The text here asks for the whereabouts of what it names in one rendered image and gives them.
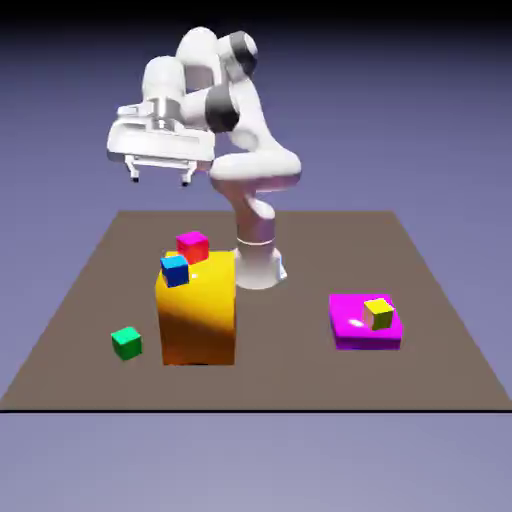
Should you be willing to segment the large magenta box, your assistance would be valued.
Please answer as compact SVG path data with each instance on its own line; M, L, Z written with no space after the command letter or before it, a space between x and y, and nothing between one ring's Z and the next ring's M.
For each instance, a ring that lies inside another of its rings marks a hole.
M374 330L364 322L364 303L383 299L391 308L387 328ZM338 350L399 350L403 326L394 301L385 293L337 293L329 296L329 319Z

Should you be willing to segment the large orange box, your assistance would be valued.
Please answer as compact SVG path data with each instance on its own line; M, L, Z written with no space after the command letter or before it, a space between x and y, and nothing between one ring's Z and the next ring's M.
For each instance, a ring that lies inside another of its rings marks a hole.
M165 365L235 363L236 283L234 253L212 251L189 267L189 282L155 283L162 360Z

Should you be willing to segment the small red cube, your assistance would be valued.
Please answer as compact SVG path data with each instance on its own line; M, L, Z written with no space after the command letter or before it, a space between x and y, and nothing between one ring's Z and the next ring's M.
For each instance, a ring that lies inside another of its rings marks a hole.
M194 265L208 259L209 239L199 231L183 233L176 236L176 250Z

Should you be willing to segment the small blue cube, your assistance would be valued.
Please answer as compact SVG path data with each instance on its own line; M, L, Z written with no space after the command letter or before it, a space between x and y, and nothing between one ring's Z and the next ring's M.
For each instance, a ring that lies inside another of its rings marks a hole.
M160 259L161 273L168 288L185 285L189 282L189 265L181 255L166 256Z

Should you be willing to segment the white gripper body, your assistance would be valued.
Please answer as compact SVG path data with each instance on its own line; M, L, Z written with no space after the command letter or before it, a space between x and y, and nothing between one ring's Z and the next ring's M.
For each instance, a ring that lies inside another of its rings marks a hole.
M215 136L208 131L179 128L154 128L149 118L120 118L116 120L107 138L109 156L126 155L162 161L214 160Z

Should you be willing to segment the small yellow cube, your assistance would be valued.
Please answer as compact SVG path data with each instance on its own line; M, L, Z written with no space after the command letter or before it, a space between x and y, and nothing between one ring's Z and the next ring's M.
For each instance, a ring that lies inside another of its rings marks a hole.
M363 303L362 320L371 330L388 329L392 326L394 307L384 298L366 300Z

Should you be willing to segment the small green cube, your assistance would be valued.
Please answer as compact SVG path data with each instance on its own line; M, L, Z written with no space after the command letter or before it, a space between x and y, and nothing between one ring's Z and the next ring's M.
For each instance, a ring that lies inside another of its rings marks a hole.
M142 337L132 326L112 332L111 340L114 352L123 361L133 359L142 353Z

